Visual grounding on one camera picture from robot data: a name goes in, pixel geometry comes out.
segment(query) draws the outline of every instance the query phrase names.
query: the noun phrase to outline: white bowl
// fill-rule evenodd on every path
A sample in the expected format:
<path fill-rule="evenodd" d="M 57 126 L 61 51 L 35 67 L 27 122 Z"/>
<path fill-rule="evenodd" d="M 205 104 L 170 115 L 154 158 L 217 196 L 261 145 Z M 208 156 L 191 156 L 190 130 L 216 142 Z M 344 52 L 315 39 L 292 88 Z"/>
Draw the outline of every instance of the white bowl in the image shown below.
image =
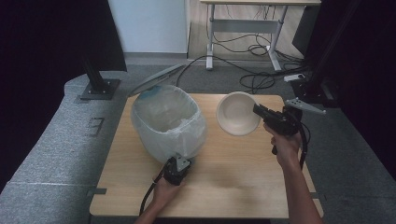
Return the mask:
<path fill-rule="evenodd" d="M 242 91 L 224 96 L 216 113 L 221 129 L 232 135 L 246 135 L 256 130 L 261 118 L 253 112 L 255 104 L 253 96 Z"/>

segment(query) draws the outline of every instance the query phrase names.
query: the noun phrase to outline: wooden board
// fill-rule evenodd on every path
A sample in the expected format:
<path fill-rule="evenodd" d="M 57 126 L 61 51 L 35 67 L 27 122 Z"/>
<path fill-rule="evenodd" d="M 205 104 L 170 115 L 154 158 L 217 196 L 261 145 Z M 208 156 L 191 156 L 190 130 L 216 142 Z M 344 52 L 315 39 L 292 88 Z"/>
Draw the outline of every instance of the wooden board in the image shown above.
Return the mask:
<path fill-rule="evenodd" d="M 271 153 L 271 135 L 262 127 L 231 136 L 217 123 L 222 94 L 191 94 L 208 128 L 207 139 L 186 177 L 186 186 L 160 217 L 288 217 L 282 170 Z M 281 110 L 279 96 L 255 95 L 262 105 Z M 144 149 L 130 119 L 135 97 L 128 99 L 94 195 L 94 216 L 138 216 L 140 204 L 162 165 Z M 304 175 L 315 192 L 306 169 Z M 323 214 L 318 200 L 314 200 Z"/>

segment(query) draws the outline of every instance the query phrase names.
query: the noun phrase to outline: black power tool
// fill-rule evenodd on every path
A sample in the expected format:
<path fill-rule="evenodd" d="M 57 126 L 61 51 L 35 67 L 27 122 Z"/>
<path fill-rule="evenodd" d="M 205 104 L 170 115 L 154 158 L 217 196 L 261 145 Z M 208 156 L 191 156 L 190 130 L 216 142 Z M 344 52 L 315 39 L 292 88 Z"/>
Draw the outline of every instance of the black power tool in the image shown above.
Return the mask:
<path fill-rule="evenodd" d="M 254 105 L 253 112 L 262 117 L 268 127 L 281 135 L 292 136 L 302 129 L 303 111 L 292 106 L 285 105 L 282 112 L 279 112 L 263 105 Z M 275 146 L 272 152 L 276 155 L 277 149 Z"/>

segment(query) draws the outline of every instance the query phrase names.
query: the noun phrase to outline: desk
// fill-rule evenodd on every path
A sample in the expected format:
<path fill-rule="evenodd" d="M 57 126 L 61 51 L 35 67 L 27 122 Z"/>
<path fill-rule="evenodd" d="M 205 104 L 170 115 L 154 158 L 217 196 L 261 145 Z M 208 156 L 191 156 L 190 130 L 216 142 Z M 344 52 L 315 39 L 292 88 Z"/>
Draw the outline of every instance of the desk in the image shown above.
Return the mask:
<path fill-rule="evenodd" d="M 207 139 L 186 177 L 186 186 L 160 217 L 288 217 L 285 183 L 271 135 L 262 127 L 245 136 L 231 136 L 217 123 L 216 109 L 222 94 L 191 94 L 207 122 Z M 106 194 L 92 199 L 93 216 L 138 216 L 151 178 L 162 165 L 144 149 L 130 119 L 136 96 L 128 99 L 97 188 Z M 281 110 L 279 96 L 255 95 L 271 109 Z M 311 192 L 312 179 L 304 168 Z M 318 199 L 316 206 L 323 214 Z"/>
<path fill-rule="evenodd" d="M 213 34 L 214 32 L 274 34 L 271 45 L 267 46 L 273 67 L 281 70 L 275 49 L 279 34 L 285 20 L 288 6 L 319 6 L 320 0 L 200 0 L 201 3 L 210 5 L 209 43 L 206 53 L 206 69 L 213 69 Z M 250 20 L 219 20 L 215 19 L 215 5 L 266 5 L 283 6 L 281 17 L 278 21 L 250 21 Z"/>

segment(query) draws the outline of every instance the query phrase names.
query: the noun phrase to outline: plastic bag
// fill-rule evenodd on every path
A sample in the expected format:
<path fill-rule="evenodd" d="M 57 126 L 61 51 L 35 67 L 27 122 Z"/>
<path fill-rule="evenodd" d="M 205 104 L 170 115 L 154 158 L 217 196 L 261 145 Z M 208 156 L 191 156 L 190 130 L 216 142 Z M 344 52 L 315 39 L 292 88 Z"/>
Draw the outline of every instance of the plastic bag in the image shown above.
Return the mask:
<path fill-rule="evenodd" d="M 198 104 L 175 86 L 155 86 L 140 93 L 131 119 L 145 149 L 162 163 L 177 153 L 186 159 L 195 157 L 206 140 L 206 121 Z"/>

